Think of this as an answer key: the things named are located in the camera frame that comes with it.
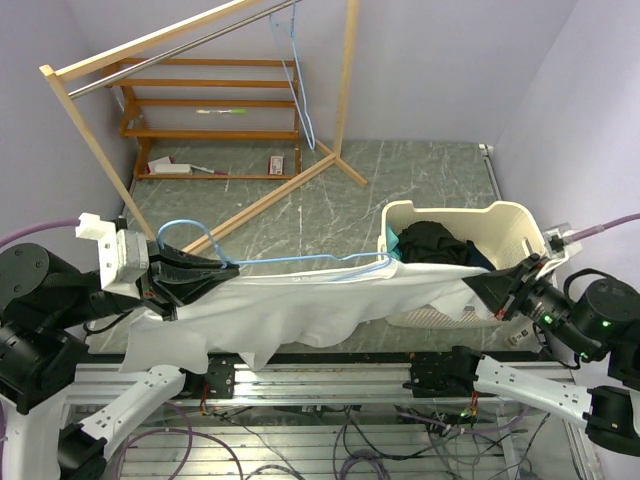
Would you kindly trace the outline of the black printed t shirt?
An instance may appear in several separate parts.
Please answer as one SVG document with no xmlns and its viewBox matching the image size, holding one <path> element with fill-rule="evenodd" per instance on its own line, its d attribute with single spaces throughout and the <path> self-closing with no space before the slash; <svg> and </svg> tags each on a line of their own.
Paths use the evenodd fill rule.
<svg viewBox="0 0 640 480">
<path fill-rule="evenodd" d="M 396 249 L 404 263 L 433 263 L 468 266 L 467 244 L 455 238 L 441 223 L 419 221 L 398 235 Z"/>
</svg>

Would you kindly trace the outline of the light blue wire hanger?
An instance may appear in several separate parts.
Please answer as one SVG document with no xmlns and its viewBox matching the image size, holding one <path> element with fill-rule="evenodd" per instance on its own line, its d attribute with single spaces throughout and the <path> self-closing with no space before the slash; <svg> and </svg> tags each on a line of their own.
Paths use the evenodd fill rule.
<svg viewBox="0 0 640 480">
<path fill-rule="evenodd" d="M 308 148 L 311 151 L 315 151 L 316 136 L 314 124 L 308 110 L 308 99 L 296 44 L 297 4 L 297 1 L 290 1 L 291 14 L 286 24 L 282 23 L 276 14 L 270 14 L 268 19 L 271 36 L 285 71 L 289 90 L 294 99 L 295 112 L 298 114 L 304 139 Z M 286 65 L 284 58 L 284 39 L 288 40 L 290 46 L 290 53 L 292 54 L 293 60 L 292 66 Z"/>
</svg>

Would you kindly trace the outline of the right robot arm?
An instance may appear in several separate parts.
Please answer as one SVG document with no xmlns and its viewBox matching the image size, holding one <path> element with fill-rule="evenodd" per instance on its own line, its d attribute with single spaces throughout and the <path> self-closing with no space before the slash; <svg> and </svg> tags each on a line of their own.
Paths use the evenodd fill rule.
<svg viewBox="0 0 640 480">
<path fill-rule="evenodd" d="M 551 334 L 583 363 L 608 362 L 618 386 L 571 386 L 520 372 L 481 353 L 460 348 L 463 361 L 444 367 L 442 387 L 459 396 L 469 389 L 507 396 L 556 415 L 583 429 L 589 440 L 615 453 L 639 454 L 639 294 L 597 270 L 578 300 L 571 284 L 556 288 L 533 254 L 517 266 L 467 277 L 464 282 L 497 319 L 520 314 Z"/>
</svg>

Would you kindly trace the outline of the white t shirt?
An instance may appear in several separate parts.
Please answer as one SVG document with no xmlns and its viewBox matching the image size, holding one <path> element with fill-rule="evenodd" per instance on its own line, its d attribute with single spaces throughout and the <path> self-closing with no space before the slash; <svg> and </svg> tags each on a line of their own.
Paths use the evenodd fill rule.
<svg viewBox="0 0 640 480">
<path fill-rule="evenodd" d="M 346 340 L 357 325 L 427 305 L 458 321 L 466 307 L 488 309 L 464 283 L 477 267 L 377 264 L 297 274 L 239 276 L 180 307 L 173 321 L 147 312 L 133 320 L 121 372 L 169 365 L 196 374 L 212 350 L 237 353 L 253 369 L 264 367 L 284 344 L 321 348 Z"/>
</svg>

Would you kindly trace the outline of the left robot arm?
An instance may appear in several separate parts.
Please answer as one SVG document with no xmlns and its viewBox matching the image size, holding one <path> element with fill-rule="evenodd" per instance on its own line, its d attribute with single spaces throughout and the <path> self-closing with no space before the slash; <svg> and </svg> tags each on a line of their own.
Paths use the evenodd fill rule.
<svg viewBox="0 0 640 480">
<path fill-rule="evenodd" d="M 239 274 L 231 261 L 209 260 L 147 243 L 150 264 L 131 296 L 100 286 L 46 248 L 23 243 L 1 254 L 1 476 L 4 479 L 97 479 L 113 449 L 165 401 L 192 397 L 203 371 L 189 362 L 152 368 L 94 420 L 60 425 L 87 344 L 69 328 L 146 306 L 174 320 L 189 305 Z"/>
</svg>

